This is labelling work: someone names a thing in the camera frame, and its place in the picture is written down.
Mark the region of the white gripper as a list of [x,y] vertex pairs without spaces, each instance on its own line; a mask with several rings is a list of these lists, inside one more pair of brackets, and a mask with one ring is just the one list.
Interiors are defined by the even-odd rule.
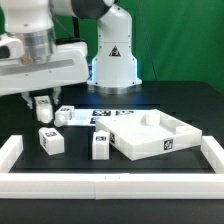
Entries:
[[53,105],[59,104],[61,86],[85,82],[89,77],[85,42],[56,45],[53,33],[7,34],[19,39],[24,55],[0,61],[0,96],[22,93],[34,108],[29,91],[53,88]]

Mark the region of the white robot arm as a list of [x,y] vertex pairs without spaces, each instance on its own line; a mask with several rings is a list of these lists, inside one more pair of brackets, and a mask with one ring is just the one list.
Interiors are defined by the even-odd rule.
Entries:
[[[132,54],[132,18],[116,0],[0,0],[5,33],[0,35],[0,96],[87,83],[95,91],[122,94],[141,86]],[[53,17],[98,22],[98,52],[87,63],[83,41],[57,44]]]

